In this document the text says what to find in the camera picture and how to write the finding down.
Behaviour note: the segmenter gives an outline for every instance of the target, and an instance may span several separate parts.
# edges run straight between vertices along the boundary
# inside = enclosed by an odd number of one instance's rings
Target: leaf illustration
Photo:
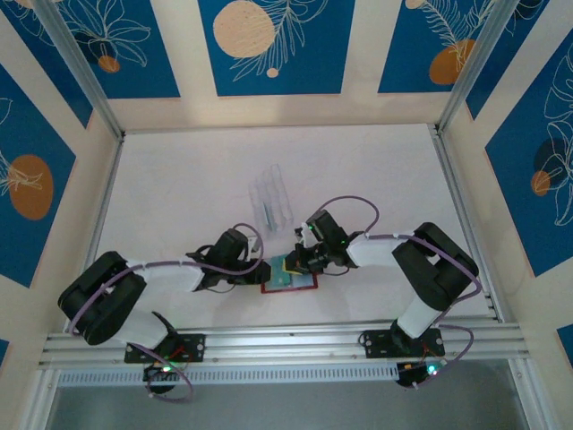
[[[450,0],[426,0],[420,9],[426,13],[430,30],[438,34],[444,47],[454,46],[464,38],[467,25],[455,0],[453,3]]]

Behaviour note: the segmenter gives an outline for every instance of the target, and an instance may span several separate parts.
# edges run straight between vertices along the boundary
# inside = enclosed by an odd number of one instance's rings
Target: blue panel
[[[549,0],[521,0],[513,17],[506,25],[475,85],[467,96],[467,107],[476,118],[493,89],[505,73],[511,60],[526,40]]]
[[[9,345],[10,342],[8,342],[7,340],[0,339],[0,369],[2,368],[4,357],[6,357],[6,352],[8,352]]]
[[[217,94],[339,94],[354,5],[199,0]]]
[[[110,99],[179,97],[150,0],[56,4]]]
[[[573,256],[573,31],[487,154],[535,275]]]
[[[473,46],[465,41],[479,35],[489,4],[402,0],[379,92],[450,91]]]
[[[56,6],[110,99],[179,97],[149,0],[63,0]],[[0,0],[0,7],[86,126],[91,105],[34,12],[16,0]]]
[[[91,104],[62,57],[58,55],[56,48],[52,46],[51,39],[44,32],[34,12],[15,0],[0,0],[0,9],[18,31],[21,39],[36,57],[81,124],[84,127],[87,126],[92,111]]]
[[[1,66],[0,82],[0,274],[29,287],[75,156]]]
[[[561,327],[557,330],[559,334],[559,339],[565,348],[565,353],[573,367],[573,324],[568,325],[567,327]]]

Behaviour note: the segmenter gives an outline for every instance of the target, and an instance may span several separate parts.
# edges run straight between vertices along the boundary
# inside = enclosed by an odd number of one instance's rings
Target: transparent plastic box
[[[263,238],[289,231],[294,223],[287,190],[278,164],[273,164],[249,184],[255,226]]]

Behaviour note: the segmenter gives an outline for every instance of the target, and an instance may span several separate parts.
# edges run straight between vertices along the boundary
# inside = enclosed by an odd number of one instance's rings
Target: white wall
[[[61,330],[60,293],[81,270],[115,140],[97,115],[85,130],[0,13],[0,64],[16,80],[76,156],[30,288],[0,276],[0,339],[10,341],[0,375],[0,428],[14,428],[47,333]]]
[[[535,278],[484,147],[571,31],[570,0],[551,0],[475,122],[462,109],[448,140],[476,207],[477,228],[564,428],[573,422],[573,369],[556,329],[573,323],[573,259]]]
[[[342,94],[220,98],[215,91],[197,2],[151,0],[181,98],[111,100],[111,105],[130,131],[434,123],[449,93],[378,94],[402,1],[356,0]]]

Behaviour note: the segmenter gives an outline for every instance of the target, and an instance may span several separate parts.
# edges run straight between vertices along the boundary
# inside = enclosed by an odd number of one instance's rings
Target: white floor
[[[359,194],[381,210],[372,233],[411,231],[430,220],[466,248],[427,126],[365,125],[129,135],[99,251],[152,261],[214,243],[235,223],[253,223],[248,184],[273,163],[295,223],[331,197]],[[373,215],[354,201],[329,210],[347,233],[364,229]],[[269,241],[266,255],[285,254],[294,243],[294,235]],[[317,290],[262,295],[258,286],[237,287],[225,295],[153,297],[141,307],[176,327],[344,323],[396,318],[413,296],[400,269],[369,267],[321,276]],[[483,296],[451,311],[487,313]]]

